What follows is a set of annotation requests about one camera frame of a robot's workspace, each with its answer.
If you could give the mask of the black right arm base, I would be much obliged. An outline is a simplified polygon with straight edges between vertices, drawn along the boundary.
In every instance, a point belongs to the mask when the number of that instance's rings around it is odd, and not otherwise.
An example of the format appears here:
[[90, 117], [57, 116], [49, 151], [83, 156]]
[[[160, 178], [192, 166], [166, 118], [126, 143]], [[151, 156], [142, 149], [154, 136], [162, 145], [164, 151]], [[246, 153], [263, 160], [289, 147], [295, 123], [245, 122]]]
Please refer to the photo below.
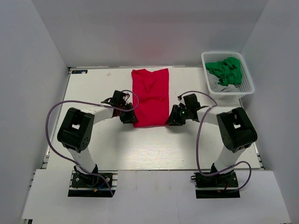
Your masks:
[[209, 177], [197, 172], [191, 176], [191, 180], [195, 182], [197, 199], [240, 198], [235, 171]]

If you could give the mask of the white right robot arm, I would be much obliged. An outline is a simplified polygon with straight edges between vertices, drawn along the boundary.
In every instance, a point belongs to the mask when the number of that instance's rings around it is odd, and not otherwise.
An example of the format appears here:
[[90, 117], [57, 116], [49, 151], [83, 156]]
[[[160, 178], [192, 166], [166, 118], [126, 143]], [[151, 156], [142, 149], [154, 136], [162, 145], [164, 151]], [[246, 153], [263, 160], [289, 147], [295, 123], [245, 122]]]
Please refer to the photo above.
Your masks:
[[[183, 126], [187, 120], [199, 123], [196, 137], [196, 163], [202, 176], [210, 177], [216, 186], [222, 186], [228, 180], [227, 173], [234, 167], [245, 163], [237, 162], [238, 158], [257, 141], [257, 132], [248, 115], [242, 107], [234, 108], [228, 112], [218, 112], [218, 104], [208, 94], [200, 91], [187, 91], [178, 96], [179, 104], [173, 105], [166, 121], [167, 126]], [[199, 161], [199, 139], [204, 123], [217, 125], [223, 143], [218, 159], [212, 164], [209, 174], [202, 172]]]

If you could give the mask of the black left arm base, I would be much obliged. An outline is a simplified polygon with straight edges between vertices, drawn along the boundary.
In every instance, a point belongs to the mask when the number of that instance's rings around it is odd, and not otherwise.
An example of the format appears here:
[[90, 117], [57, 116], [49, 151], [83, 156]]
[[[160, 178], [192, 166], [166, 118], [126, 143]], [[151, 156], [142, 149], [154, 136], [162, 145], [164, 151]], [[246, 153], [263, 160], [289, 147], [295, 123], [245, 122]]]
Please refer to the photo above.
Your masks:
[[98, 172], [105, 180], [98, 176], [89, 175], [77, 171], [76, 167], [72, 171], [68, 197], [90, 197], [90, 198], [111, 198], [113, 195], [110, 192], [106, 182], [108, 182], [112, 193], [116, 192], [118, 172], [103, 171]]

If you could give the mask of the red t shirt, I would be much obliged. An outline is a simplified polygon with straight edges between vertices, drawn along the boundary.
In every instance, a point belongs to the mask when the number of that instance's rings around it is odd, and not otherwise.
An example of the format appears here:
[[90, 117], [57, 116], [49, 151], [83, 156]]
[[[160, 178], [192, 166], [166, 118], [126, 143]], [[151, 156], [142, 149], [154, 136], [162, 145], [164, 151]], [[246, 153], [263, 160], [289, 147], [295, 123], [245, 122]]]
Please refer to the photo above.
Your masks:
[[132, 70], [135, 128], [164, 126], [169, 117], [169, 70]]

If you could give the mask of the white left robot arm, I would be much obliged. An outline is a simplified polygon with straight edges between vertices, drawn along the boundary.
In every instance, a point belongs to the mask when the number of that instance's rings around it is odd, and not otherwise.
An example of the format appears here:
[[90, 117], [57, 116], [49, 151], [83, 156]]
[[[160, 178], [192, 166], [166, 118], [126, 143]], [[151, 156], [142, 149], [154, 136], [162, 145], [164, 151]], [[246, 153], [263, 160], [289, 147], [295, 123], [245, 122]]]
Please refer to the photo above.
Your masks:
[[99, 180], [98, 167], [88, 149], [93, 126], [114, 117], [120, 118], [124, 124], [136, 123], [135, 107], [128, 102], [129, 97], [126, 91], [115, 91], [112, 97], [99, 104], [89, 104], [89, 108], [69, 108], [64, 117], [57, 140], [70, 152], [75, 171], [83, 174], [82, 179], [88, 186], [96, 185]]

